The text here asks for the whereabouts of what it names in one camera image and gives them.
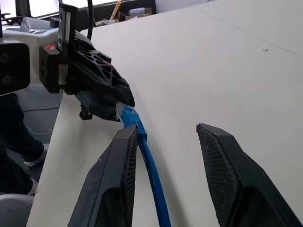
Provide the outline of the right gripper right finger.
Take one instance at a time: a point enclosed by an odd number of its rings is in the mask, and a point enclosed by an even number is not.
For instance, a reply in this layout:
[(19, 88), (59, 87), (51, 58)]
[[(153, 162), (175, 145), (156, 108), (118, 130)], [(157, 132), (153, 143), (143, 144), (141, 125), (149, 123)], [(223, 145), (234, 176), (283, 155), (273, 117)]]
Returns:
[(220, 227), (303, 227), (266, 172), (234, 136), (203, 123), (196, 132)]

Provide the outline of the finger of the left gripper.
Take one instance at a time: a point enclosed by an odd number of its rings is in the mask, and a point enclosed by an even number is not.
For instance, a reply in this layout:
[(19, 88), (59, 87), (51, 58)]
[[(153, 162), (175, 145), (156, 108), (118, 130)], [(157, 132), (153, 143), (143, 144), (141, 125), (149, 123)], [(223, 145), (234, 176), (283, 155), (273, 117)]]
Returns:
[(78, 31), (69, 54), (68, 91), (75, 95), (89, 92), (98, 101), (135, 106), (130, 86), (111, 64), (111, 58), (96, 50)]
[(104, 99), (97, 99), (90, 91), (81, 91), (76, 95), (80, 102), (79, 116), (82, 120), (91, 120), (97, 116), (104, 120), (120, 122), (116, 116), (116, 103)]

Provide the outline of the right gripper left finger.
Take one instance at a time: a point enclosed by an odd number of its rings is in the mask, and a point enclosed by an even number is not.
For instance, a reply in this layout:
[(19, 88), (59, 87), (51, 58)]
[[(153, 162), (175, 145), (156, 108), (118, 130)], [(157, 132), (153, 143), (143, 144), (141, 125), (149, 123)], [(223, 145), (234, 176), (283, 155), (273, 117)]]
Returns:
[(68, 227), (131, 227), (138, 129), (119, 130), (89, 170)]

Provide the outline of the person's dark trouser leg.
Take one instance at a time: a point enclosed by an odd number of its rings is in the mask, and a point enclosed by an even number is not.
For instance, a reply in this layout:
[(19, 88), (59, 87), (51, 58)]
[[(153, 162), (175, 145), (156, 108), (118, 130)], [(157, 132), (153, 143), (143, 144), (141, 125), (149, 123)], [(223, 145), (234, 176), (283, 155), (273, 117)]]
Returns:
[(38, 159), (44, 151), (44, 145), (28, 132), (14, 93), (0, 96), (0, 157), (7, 156), (7, 149), (27, 162)]

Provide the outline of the silver robot body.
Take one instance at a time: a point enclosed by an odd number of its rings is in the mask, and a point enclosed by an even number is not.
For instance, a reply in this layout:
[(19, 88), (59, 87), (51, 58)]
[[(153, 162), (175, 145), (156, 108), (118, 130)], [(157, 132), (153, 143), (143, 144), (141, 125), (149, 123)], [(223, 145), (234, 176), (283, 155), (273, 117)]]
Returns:
[(34, 195), (0, 195), (0, 227), (26, 227)]

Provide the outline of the yellow folded sign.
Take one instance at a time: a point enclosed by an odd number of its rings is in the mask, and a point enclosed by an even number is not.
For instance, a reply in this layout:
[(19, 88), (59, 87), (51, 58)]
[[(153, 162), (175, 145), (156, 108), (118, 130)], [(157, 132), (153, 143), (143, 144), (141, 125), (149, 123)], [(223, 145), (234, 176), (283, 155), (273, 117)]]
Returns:
[(113, 21), (114, 23), (117, 23), (119, 21), (119, 10), (120, 10), (121, 4), (122, 4), (122, 0), (117, 0), (115, 8), (112, 12), (110, 20)]

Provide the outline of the person's grey shoe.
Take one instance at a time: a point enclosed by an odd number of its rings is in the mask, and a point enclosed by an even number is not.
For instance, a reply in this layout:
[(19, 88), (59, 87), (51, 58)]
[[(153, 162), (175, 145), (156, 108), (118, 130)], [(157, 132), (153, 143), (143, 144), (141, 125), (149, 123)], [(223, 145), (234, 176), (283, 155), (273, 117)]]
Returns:
[(30, 161), (30, 162), (24, 161), (24, 165), (28, 169), (31, 169), (31, 170), (34, 170), (34, 169), (37, 169), (37, 168), (41, 167), (45, 162), (48, 149), (49, 149), (49, 143), (44, 144), (44, 151), (41, 154), (41, 156), (38, 159), (34, 160), (34, 161)]

